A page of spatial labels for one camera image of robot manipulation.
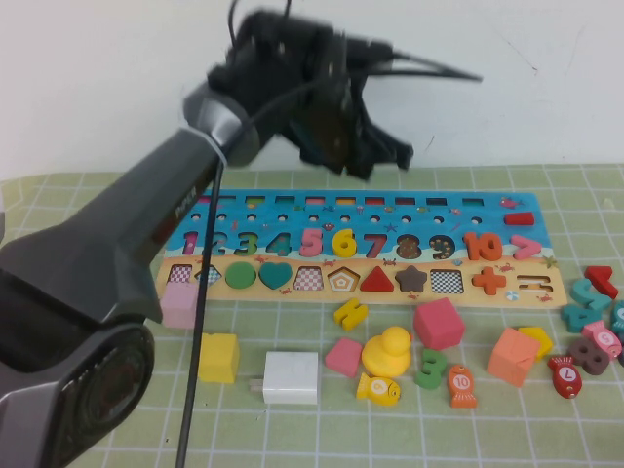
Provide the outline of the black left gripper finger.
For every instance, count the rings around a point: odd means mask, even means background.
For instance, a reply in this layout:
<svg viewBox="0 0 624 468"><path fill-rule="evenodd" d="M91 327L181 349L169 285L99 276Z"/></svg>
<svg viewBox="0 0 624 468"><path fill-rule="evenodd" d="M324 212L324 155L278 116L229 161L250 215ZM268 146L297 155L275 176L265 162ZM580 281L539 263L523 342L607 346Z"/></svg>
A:
<svg viewBox="0 0 624 468"><path fill-rule="evenodd" d="M342 162L348 176L368 181L375 166L375 159L370 155L351 155Z"/></svg>
<svg viewBox="0 0 624 468"><path fill-rule="evenodd" d="M395 164L406 171L413 157L413 147L396 139L377 126L367 111L362 116L362 143L368 165Z"/></svg>

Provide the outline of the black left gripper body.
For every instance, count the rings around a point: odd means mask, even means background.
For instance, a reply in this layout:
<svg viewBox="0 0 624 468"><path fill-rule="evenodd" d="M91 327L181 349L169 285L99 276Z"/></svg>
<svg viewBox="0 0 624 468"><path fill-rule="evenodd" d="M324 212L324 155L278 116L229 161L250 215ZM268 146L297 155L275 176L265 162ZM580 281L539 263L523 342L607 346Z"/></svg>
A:
<svg viewBox="0 0 624 468"><path fill-rule="evenodd" d="M340 175L342 162L365 155L362 143L365 78L347 79L305 91L287 124L287 140L299 150L299 159Z"/></svg>

